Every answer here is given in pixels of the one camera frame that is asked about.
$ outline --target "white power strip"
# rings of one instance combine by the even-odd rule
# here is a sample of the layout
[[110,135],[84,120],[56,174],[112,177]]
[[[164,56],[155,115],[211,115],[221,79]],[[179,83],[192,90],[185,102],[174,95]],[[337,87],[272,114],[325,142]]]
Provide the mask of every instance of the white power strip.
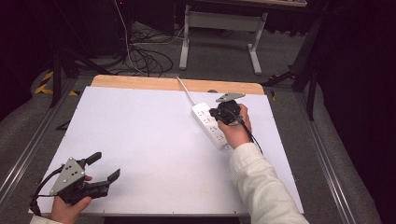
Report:
[[199,125],[204,129],[207,137],[213,142],[218,149],[224,149],[228,146],[228,142],[224,133],[218,127],[218,122],[210,116],[209,105],[200,103],[192,107],[192,115],[197,120]]

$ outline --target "person's left hand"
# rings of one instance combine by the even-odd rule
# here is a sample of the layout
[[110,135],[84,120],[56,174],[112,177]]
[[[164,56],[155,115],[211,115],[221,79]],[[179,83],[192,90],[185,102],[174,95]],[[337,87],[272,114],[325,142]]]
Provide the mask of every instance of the person's left hand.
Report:
[[[92,180],[92,177],[87,175],[85,180]],[[91,197],[85,197],[75,205],[72,205],[70,203],[65,203],[61,197],[56,196],[53,199],[50,219],[62,222],[63,224],[74,224],[77,221],[79,214],[91,203],[91,200]]]

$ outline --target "sleeve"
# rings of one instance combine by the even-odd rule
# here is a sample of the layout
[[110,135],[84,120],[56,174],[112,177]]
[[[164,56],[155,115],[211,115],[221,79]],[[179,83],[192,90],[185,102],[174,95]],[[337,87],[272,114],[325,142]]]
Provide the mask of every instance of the sleeve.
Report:
[[62,224],[61,222],[52,221],[44,217],[33,216],[30,224]]
[[230,158],[230,168],[251,223],[308,223],[255,144],[237,147]]

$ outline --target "desk leg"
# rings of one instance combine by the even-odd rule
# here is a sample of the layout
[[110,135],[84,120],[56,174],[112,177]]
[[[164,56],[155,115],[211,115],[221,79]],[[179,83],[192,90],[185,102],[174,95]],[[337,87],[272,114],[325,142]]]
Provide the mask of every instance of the desk leg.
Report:
[[260,38],[262,37],[262,29],[264,29],[264,24],[267,19],[267,13],[262,13],[262,19],[259,21],[259,25],[256,31],[256,37],[253,45],[248,44],[247,49],[250,54],[250,59],[253,64],[254,74],[261,75],[262,69],[260,68],[259,59],[257,58],[256,48],[259,45]]
[[190,15],[190,6],[186,5],[186,10],[184,13],[183,46],[181,47],[180,64],[178,66],[180,70],[186,70],[187,59],[189,58],[189,28],[190,28],[189,15]]

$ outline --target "table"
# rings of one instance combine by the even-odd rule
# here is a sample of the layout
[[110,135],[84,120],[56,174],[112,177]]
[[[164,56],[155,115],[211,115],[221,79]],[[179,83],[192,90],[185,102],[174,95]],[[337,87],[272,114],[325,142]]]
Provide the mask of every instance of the table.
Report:
[[[184,82],[195,99],[210,107],[224,92],[247,95],[237,102],[249,107],[257,141],[303,212],[262,86]],[[211,90],[223,93],[206,92]],[[216,149],[207,138],[192,117],[191,102],[175,78],[97,76],[84,91],[49,172],[65,158],[80,160],[96,151],[102,151],[103,158],[86,172],[100,181],[120,168],[120,178],[111,185],[108,197],[94,200],[86,214],[240,217],[248,213],[229,174],[232,151]],[[42,194],[51,186],[49,182]],[[51,201],[39,200],[46,214]]]
[[[289,2],[282,0],[242,0],[242,1],[207,1],[212,4],[223,4],[234,6],[241,4],[262,4],[265,6],[276,6],[276,7],[305,7],[306,3],[300,2]],[[183,45],[181,49],[180,64],[179,68],[185,70],[187,68],[187,60],[189,54],[189,29],[190,27],[202,27],[202,28],[213,28],[213,29],[224,29],[224,30],[236,30],[236,31],[247,31],[256,32],[253,44],[248,44],[247,49],[250,55],[251,62],[253,64],[254,73],[260,75],[262,69],[260,67],[259,60],[257,58],[256,49],[262,36],[262,30],[267,18],[268,13],[262,13],[261,17],[249,17],[249,16],[237,16],[237,15],[224,15],[217,13],[205,13],[190,11],[191,6],[186,5],[185,19],[184,19],[184,37]]]

